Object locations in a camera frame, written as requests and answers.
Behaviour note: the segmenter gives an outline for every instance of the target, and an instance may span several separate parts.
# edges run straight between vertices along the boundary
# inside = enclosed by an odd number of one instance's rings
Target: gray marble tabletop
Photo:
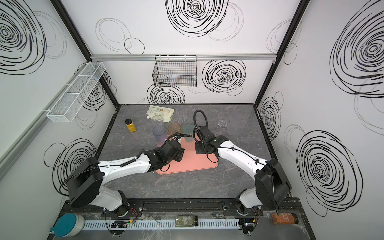
[[[264,159],[271,155],[264,140],[257,116],[252,105],[184,105],[188,109],[187,123],[192,123],[193,113],[200,109],[208,119],[208,127],[215,135],[228,137],[238,147]],[[176,109],[178,106],[166,106]],[[116,160],[136,156],[141,149],[156,147],[152,134],[153,124],[147,119],[149,105],[123,105],[117,114],[99,160]],[[239,111],[242,118],[238,132],[227,134],[226,128],[217,124],[220,112]],[[125,119],[133,120],[137,131],[130,132]],[[204,124],[201,114],[197,124]],[[122,190],[127,198],[233,198],[245,188],[255,186],[252,179],[235,164],[220,159],[214,169],[159,175],[155,171],[133,174],[118,178],[105,184],[112,190]]]

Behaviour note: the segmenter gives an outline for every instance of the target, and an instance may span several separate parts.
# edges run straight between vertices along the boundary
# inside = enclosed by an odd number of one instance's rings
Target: wire basket
[[[102,62],[88,62],[47,113],[52,122],[72,122],[105,72]]]
[[[155,86],[168,83],[177,87],[196,87],[196,55],[157,55],[152,78]]]

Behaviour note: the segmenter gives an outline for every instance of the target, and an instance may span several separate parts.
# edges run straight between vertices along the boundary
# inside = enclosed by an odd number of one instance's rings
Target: black frame post
[[[284,56],[284,53],[291,41],[291,38],[293,36],[293,34],[295,33],[295,30],[297,28],[297,26],[299,25],[299,22],[301,21],[301,17],[303,16],[308,4],[310,3],[311,0],[301,0],[300,3],[299,3],[299,6],[297,7],[296,9],[296,12],[295,14],[293,15],[293,18],[292,18],[292,21],[288,27],[288,30],[287,32],[285,33],[285,36],[283,38],[283,41],[281,42],[281,45],[279,47],[279,50],[277,51],[277,57],[276,57],[276,61],[272,64],[271,68],[269,69],[268,71],[268,74],[264,80],[264,83],[263,83],[263,86],[259,92],[259,94],[257,95],[257,98],[256,98],[256,101],[255,101],[255,105],[256,107],[259,106],[268,86],[269,86],[269,83],[271,82],[273,76],[275,75],[275,72],[277,70],[277,67],[279,66],[280,64],[280,61],[283,59],[283,56]]]
[[[73,40],[75,41],[75,43],[79,47],[85,60],[86,61],[92,61],[91,52],[88,50],[87,46],[85,45],[85,42],[83,41],[79,32],[77,31],[74,23],[72,22],[70,16],[68,15],[68,12],[65,9],[63,3],[60,0],[51,0],[51,3],[53,5],[53,7],[56,9],[56,12],[59,14],[61,20],[63,21],[63,23],[67,27],[68,31],[70,32]],[[106,94],[108,95],[109,99],[111,100],[113,106],[115,106],[115,108],[118,108],[119,103],[118,103],[115,95],[113,94],[112,90],[108,86],[107,82],[105,81],[104,76],[101,76],[99,82],[100,82],[101,86],[103,87],[103,89],[105,90]]]

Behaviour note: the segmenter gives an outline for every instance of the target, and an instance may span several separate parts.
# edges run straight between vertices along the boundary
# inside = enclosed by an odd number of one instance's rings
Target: orange seasoning bottle
[[[298,224],[299,218],[296,214],[272,214],[273,224]]]
[[[130,132],[136,132],[135,125],[132,122],[132,119],[126,119],[125,124],[127,125],[127,128],[129,129]]]

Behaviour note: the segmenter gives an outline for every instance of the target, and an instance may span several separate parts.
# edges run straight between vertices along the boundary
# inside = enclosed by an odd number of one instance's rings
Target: black metal frame
[[[277,57],[276,57],[276,61],[272,64],[271,68],[269,69],[268,71],[268,74],[264,80],[264,83],[261,87],[261,90],[256,98],[256,101],[255,101],[255,105],[256,105],[256,108],[259,106],[268,86],[269,86],[269,83],[271,82],[276,70],[277,70],[277,67],[279,66],[279,63],[280,61],[283,59],[283,56],[284,56],[284,53],[291,41],[291,38],[293,36],[293,34],[295,33],[295,30],[297,28],[297,26],[299,25],[300,21],[301,21],[301,17],[303,16],[308,4],[310,3],[311,0],[301,0],[300,3],[299,3],[299,6],[297,7],[296,9],[296,12],[295,14],[293,15],[293,18],[292,18],[292,21],[288,27],[288,30],[287,32],[285,33],[285,36],[283,38],[283,41],[281,42],[281,45],[279,47],[279,50],[277,51]]]
[[[56,9],[56,12],[59,14],[61,20],[63,21],[63,23],[67,27],[68,31],[70,32],[73,40],[75,41],[75,43],[79,47],[85,60],[86,61],[92,61],[91,52],[88,50],[87,46],[85,45],[85,42],[83,41],[79,32],[77,31],[74,23],[72,22],[70,16],[68,15],[68,12],[65,9],[63,3],[60,0],[51,0],[51,3],[53,5],[53,7]],[[115,106],[115,108],[118,108],[119,103],[118,103],[115,95],[113,94],[112,90],[108,86],[107,82],[105,81],[104,76],[101,76],[99,82],[100,82],[101,86],[103,87],[103,89],[105,90],[106,94],[108,95],[109,99],[111,100],[113,106]]]
[[[91,61],[91,53],[88,50],[87,46],[85,45],[85,42],[81,38],[79,32],[77,31],[74,23],[72,22],[71,18],[69,17],[68,12],[66,11],[65,7],[63,6],[62,2],[60,0],[50,0],[54,8],[56,9],[57,13],[59,14],[60,18],[64,22],[65,26],[67,27],[68,31],[70,32],[71,36],[73,37],[75,43],[79,47],[80,51],[84,55],[85,59],[87,61]],[[272,64],[271,68],[269,69],[269,72],[264,80],[264,83],[262,85],[262,88],[257,96],[257,99],[254,104],[252,103],[243,103],[243,104],[232,104],[232,105],[253,105],[255,114],[257,116],[258,122],[260,124],[260,127],[262,129],[266,144],[268,146],[268,149],[270,151],[271,157],[277,159],[276,153],[273,149],[272,143],[267,135],[265,126],[263,121],[261,120],[260,114],[257,110],[257,107],[259,103],[261,102],[262,97],[264,96],[267,87],[269,83],[271,82],[274,73],[276,72],[276,69],[281,61],[281,59],[284,56],[284,52],[286,48],[289,45],[290,39],[292,38],[295,29],[297,28],[297,25],[299,24],[302,15],[304,14],[304,11],[308,5],[310,0],[301,0],[299,3],[299,6],[297,7],[297,10],[293,16],[293,19],[290,23],[290,26],[288,28],[288,31],[286,32],[284,39],[282,41],[282,44],[277,52],[277,58],[276,61]],[[100,84],[104,88],[105,92],[109,96],[111,102],[116,108],[115,113],[113,114],[108,128],[100,142],[100,145],[96,151],[96,157],[98,158],[100,156],[100,153],[105,145],[105,142],[108,138],[108,135],[111,131],[111,128],[114,124],[114,121],[116,119],[117,113],[120,110],[120,107],[122,104],[119,104],[116,97],[114,96],[113,92],[109,88],[107,82],[105,81],[104,77],[101,77]],[[219,104],[206,104],[206,105],[228,105],[224,103]],[[248,216],[240,216],[235,211],[234,202],[236,199],[128,199],[128,202],[131,203],[131,206],[137,210],[137,213],[139,216],[143,212],[157,212],[157,214],[161,212],[212,212],[215,214],[218,214],[218,216],[235,216],[236,218],[249,218]],[[300,200],[298,198],[290,197],[285,198],[283,202],[279,205],[280,210],[284,211],[299,211],[302,220],[304,221],[304,225],[310,235],[311,239],[316,239],[312,228],[308,222],[308,219],[305,215],[305,212],[303,210],[303,207],[300,203]],[[260,211],[260,214],[263,214],[264,211],[274,211],[274,209],[267,209],[263,208]],[[70,207],[70,202],[67,200],[58,216],[57,219],[59,219],[62,215],[69,212],[103,212],[103,209],[88,205],[81,209],[72,209]],[[123,218],[117,218],[116,216],[108,216],[112,217],[111,219],[123,219]],[[50,234],[47,239],[53,239],[53,234]]]

